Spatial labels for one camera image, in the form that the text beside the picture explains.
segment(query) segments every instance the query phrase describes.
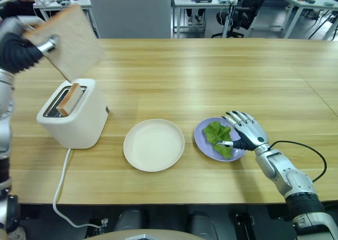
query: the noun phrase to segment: white plate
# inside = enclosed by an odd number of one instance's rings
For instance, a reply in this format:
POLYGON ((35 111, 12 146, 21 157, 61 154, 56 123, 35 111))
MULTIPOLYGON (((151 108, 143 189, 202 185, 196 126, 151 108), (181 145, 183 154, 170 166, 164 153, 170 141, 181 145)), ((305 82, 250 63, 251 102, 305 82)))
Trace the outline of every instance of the white plate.
POLYGON ((140 122, 127 134, 123 152, 136 169, 161 171, 173 166, 184 150, 184 136, 174 123, 151 119, 140 122))

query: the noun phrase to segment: green lettuce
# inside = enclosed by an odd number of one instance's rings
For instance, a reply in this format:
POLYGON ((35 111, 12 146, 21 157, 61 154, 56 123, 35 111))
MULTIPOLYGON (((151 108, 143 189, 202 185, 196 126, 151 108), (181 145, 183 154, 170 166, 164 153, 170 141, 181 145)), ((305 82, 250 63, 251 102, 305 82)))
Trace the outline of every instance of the green lettuce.
POLYGON ((232 157, 232 149, 229 147, 217 146, 216 143, 219 141, 231 141, 230 131, 230 127, 224 127, 218 121, 211 122, 206 128, 203 129, 206 140, 212 144, 213 149, 221 154, 224 159, 229 159, 232 157))

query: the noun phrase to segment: toaster power cord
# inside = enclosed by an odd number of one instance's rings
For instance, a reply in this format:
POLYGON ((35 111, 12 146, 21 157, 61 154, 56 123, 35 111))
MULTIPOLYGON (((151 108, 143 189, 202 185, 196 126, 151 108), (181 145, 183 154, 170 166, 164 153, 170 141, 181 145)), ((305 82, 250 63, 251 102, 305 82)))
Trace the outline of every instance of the toaster power cord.
POLYGON ((95 224, 81 224, 81 225, 76 225, 75 223, 73 223, 71 221, 71 219, 69 219, 68 217, 66 217, 66 215, 64 215, 63 213, 61 213, 58 208, 57 208, 57 200, 59 198, 59 194, 60 194, 60 190, 61 190, 61 187, 63 185, 63 181, 64 181, 64 175, 65 175, 65 171, 66 171, 66 168, 67 168, 67 164, 68 164, 68 159, 69 159, 69 155, 70 155, 70 152, 71 152, 71 148, 68 149, 67 151, 67 154, 65 156, 65 159, 64 159, 64 163, 63 163, 63 168, 62 168, 62 173, 61 173, 61 178, 60 178, 60 182, 59 182, 59 186, 55 192, 55 195, 54 195, 54 199, 53 199, 53 210, 54 212, 60 216, 61 218, 65 219, 71 226, 73 226, 74 228, 82 228, 82 227, 94 227, 94 228, 102 228, 102 226, 98 226, 98 225, 95 225, 95 224))

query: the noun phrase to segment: office chair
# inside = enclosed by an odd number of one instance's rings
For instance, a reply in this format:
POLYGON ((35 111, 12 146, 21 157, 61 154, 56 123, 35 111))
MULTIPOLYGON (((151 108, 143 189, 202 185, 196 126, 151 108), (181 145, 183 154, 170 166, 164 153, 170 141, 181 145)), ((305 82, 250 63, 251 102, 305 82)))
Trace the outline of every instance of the office chair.
MULTIPOLYGON (((242 7, 235 8, 232 25, 227 37, 244 37, 243 34, 234 32, 233 30, 239 29, 240 27, 249 29, 264 1, 265 0, 243 0, 242 7)), ((216 15, 218 23, 224 25, 227 16, 229 16, 229 12, 218 13, 216 15)), ((214 38, 217 36, 222 36, 222 33, 214 34, 211 37, 214 38)))

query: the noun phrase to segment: purple plate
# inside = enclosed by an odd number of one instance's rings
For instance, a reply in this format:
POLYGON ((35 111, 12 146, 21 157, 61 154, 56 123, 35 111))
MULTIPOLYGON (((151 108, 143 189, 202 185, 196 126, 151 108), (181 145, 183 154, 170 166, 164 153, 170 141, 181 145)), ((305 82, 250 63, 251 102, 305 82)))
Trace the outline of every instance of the purple plate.
POLYGON ((212 148, 211 143, 209 143, 206 140, 203 129, 206 128, 210 124, 210 122, 215 122, 215 121, 218 121, 224 127, 228 126, 231 128, 231 131, 230 131, 231 140, 233 141, 239 140, 240 137, 238 133, 234 130, 234 128, 231 126, 231 124, 227 120, 220 118, 220 117, 213 117, 213 118, 208 118, 208 119, 203 120, 201 123, 198 124, 198 126, 195 129, 195 142, 198 148, 208 157, 215 159, 217 161, 232 162, 232 161, 240 159, 246 153, 245 150, 233 148, 232 157, 230 159, 224 159, 221 154, 219 154, 217 151, 215 151, 212 148))

